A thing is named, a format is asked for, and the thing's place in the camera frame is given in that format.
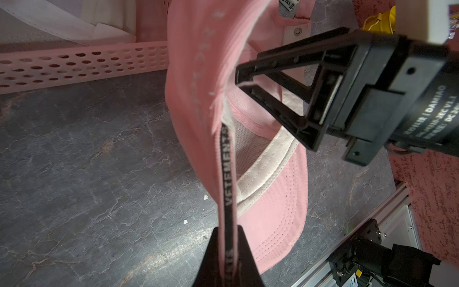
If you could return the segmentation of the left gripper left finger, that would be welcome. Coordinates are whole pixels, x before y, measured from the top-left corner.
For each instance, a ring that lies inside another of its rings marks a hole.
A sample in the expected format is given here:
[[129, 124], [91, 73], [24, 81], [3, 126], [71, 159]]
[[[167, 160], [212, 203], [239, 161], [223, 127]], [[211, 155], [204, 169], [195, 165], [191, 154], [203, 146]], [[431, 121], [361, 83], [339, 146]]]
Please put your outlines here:
[[219, 273], [219, 239], [218, 228], [215, 227], [206, 252], [192, 287], [222, 287]]

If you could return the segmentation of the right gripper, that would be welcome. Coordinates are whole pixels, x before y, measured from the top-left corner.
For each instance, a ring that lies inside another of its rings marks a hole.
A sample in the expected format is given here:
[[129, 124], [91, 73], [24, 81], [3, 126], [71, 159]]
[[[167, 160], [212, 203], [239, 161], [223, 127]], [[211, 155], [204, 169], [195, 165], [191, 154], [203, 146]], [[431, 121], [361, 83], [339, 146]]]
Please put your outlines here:
[[[304, 73], [285, 73], [308, 66], [317, 66], [310, 86]], [[264, 90], [259, 75], [308, 104], [306, 114]], [[348, 140], [344, 159], [360, 166], [391, 145], [459, 154], [459, 54], [445, 45], [341, 27], [259, 53], [237, 66], [235, 84], [310, 151], [330, 135]]]

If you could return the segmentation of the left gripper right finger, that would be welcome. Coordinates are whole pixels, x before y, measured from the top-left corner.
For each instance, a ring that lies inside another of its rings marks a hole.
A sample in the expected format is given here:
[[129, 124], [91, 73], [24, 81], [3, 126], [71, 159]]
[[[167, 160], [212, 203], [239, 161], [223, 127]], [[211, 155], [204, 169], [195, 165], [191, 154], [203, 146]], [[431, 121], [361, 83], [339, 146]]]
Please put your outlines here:
[[242, 226], [237, 227], [238, 232], [238, 261], [234, 278], [235, 287], [265, 287], [259, 274], [255, 259], [252, 255]]

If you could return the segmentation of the pink baseball cap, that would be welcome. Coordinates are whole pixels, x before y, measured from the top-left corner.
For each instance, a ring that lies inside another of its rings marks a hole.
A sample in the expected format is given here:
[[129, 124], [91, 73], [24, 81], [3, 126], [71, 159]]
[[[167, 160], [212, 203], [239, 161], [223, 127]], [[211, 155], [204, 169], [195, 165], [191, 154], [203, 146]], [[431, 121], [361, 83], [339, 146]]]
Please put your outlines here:
[[218, 205], [219, 260], [239, 256], [224, 230], [242, 226], [257, 269], [279, 263], [307, 216], [306, 149], [235, 84], [236, 66], [310, 35], [313, 1], [173, 1], [166, 104], [198, 179]]

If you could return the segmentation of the cream baseball cap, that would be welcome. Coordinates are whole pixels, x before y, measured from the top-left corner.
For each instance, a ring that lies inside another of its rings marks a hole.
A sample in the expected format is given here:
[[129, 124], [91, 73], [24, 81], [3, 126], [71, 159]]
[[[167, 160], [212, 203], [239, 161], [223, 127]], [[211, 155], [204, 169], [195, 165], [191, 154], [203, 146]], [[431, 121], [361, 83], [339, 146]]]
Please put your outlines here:
[[136, 42], [135, 1], [1, 1], [1, 11], [80, 45]]

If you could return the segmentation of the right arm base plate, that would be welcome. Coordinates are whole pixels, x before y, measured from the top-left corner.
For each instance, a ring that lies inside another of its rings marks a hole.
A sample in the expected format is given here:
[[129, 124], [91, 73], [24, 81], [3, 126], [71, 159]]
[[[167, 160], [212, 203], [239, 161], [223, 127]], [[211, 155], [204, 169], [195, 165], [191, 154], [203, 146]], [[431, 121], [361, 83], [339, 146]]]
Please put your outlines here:
[[338, 287], [356, 274], [359, 261], [369, 263], [372, 251], [381, 245], [382, 239], [377, 220], [371, 218], [360, 226], [328, 257], [331, 275]]

